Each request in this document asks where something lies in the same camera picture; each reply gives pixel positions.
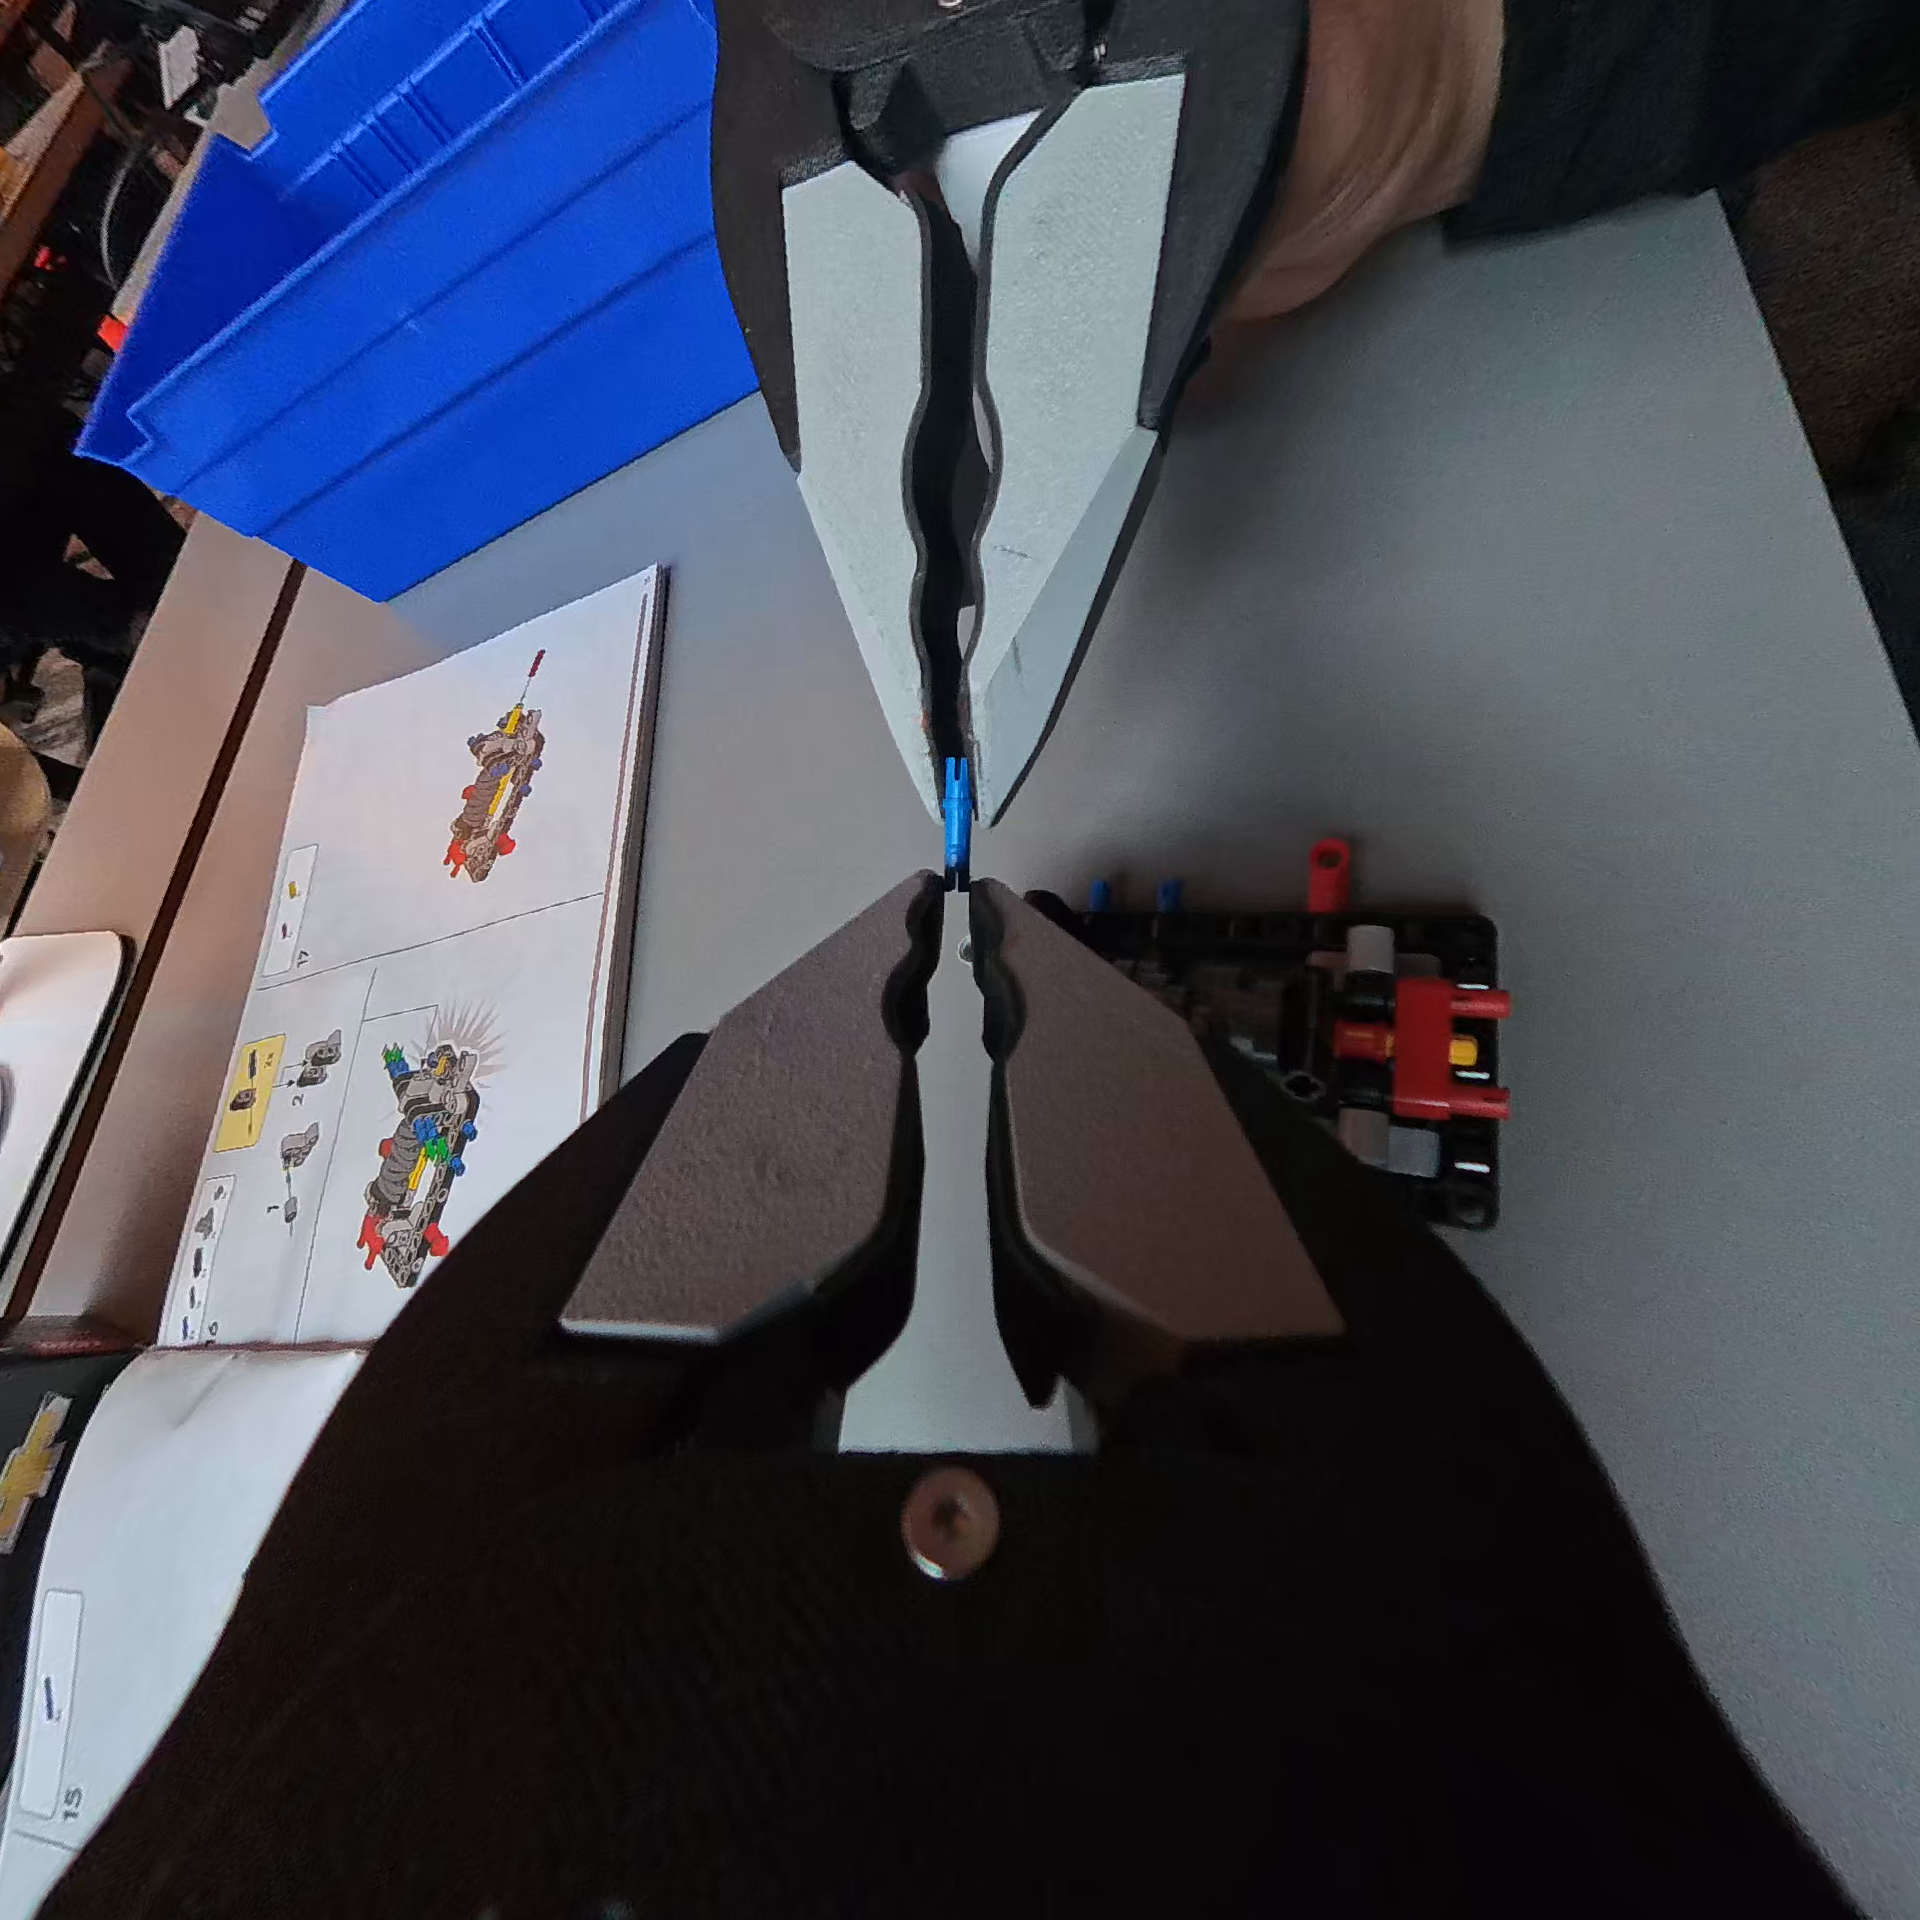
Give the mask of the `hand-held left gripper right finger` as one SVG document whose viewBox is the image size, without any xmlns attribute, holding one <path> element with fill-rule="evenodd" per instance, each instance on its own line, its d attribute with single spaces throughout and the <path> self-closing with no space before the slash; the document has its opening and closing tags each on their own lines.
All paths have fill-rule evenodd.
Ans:
<svg viewBox="0 0 1920 1920">
<path fill-rule="evenodd" d="M 1190 1023 L 1008 886 L 974 877 L 968 905 L 994 1316 L 1027 1399 L 1117 1406 L 1200 1360 L 1344 1336 Z"/>
</svg>

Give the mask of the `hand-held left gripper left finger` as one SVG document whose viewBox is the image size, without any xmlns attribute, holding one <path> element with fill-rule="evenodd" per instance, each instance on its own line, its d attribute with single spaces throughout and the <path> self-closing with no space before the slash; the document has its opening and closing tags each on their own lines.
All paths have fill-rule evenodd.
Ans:
<svg viewBox="0 0 1920 1920">
<path fill-rule="evenodd" d="M 685 1356 L 790 1342 L 824 1389 L 877 1363 L 915 1300 L 941 933 L 943 877 L 915 872 L 715 1023 L 564 1332 Z"/>
</svg>

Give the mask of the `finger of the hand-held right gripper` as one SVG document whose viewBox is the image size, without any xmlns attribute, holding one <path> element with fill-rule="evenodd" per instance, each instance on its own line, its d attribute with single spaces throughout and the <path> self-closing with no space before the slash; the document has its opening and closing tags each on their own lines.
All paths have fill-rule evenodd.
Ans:
<svg viewBox="0 0 1920 1920">
<path fill-rule="evenodd" d="M 1165 222 L 1165 77 L 1081 90 L 997 172 L 974 393 L 991 436 L 967 662 L 974 800 L 1031 767 L 1158 455 L 1141 422 Z"/>
<path fill-rule="evenodd" d="M 780 195 L 800 490 L 900 756 L 935 819 L 964 756 L 974 272 L 921 187 L 854 160 Z"/>
</svg>

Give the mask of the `black frame lego model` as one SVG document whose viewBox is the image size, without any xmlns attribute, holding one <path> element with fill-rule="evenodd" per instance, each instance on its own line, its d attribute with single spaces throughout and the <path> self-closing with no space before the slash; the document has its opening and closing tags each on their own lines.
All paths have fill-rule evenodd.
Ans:
<svg viewBox="0 0 1920 1920">
<path fill-rule="evenodd" d="M 1300 909 L 1190 909 L 1178 880 L 1151 909 L 1028 895 L 1120 977 L 1230 1049 L 1358 1160 L 1410 1189 L 1433 1225 L 1500 1219 L 1498 927 L 1461 910 L 1368 917 L 1350 839 L 1310 852 Z"/>
</svg>

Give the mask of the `person's right forearm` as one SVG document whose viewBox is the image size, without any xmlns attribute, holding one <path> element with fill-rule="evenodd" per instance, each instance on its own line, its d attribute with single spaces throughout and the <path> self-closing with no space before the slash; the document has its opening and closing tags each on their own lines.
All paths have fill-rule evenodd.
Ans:
<svg viewBox="0 0 1920 1920">
<path fill-rule="evenodd" d="M 1443 232 L 1698 196 L 1915 105 L 1915 3 L 1505 3 L 1484 165 Z"/>
</svg>

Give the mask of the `lego instruction booklet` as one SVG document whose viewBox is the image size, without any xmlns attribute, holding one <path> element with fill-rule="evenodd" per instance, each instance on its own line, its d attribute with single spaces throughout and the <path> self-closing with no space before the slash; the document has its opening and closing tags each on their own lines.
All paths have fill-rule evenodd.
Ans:
<svg viewBox="0 0 1920 1920">
<path fill-rule="evenodd" d="M 617 1085 L 665 596 L 651 563 L 307 712 L 157 1336 L 38 1557 L 5 1916 L 180 1712 L 371 1342 Z"/>
</svg>

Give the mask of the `black lego set box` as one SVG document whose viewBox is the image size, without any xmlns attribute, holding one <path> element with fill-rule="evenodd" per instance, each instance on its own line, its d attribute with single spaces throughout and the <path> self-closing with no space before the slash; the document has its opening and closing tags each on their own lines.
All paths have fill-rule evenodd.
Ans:
<svg viewBox="0 0 1920 1920">
<path fill-rule="evenodd" d="M 27 1659 L 30 1606 L 61 1477 L 147 1339 L 93 1316 L 4 1323 L 4 1675 Z"/>
</svg>

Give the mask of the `person's right hand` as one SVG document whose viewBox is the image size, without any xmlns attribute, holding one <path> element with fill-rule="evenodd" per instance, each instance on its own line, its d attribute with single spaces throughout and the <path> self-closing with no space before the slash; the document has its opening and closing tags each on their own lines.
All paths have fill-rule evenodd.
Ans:
<svg viewBox="0 0 1920 1920">
<path fill-rule="evenodd" d="M 1504 3 L 1310 6 L 1298 140 L 1223 322 L 1300 312 L 1384 240 L 1473 196 L 1504 36 Z"/>
</svg>

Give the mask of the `blue plastic bin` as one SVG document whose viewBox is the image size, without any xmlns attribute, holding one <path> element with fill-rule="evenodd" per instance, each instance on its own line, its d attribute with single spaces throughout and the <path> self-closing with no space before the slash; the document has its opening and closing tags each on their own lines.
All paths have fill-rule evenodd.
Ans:
<svg viewBox="0 0 1920 1920">
<path fill-rule="evenodd" d="M 751 396 L 708 3 L 354 3 L 173 226 L 81 450 L 391 599 Z"/>
</svg>

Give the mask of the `white monitor stand base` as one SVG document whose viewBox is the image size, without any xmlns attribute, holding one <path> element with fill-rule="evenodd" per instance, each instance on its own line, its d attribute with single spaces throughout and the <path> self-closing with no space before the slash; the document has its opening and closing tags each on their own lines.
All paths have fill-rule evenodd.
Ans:
<svg viewBox="0 0 1920 1920">
<path fill-rule="evenodd" d="M 4 940 L 4 1300 L 131 966 L 114 930 Z"/>
</svg>

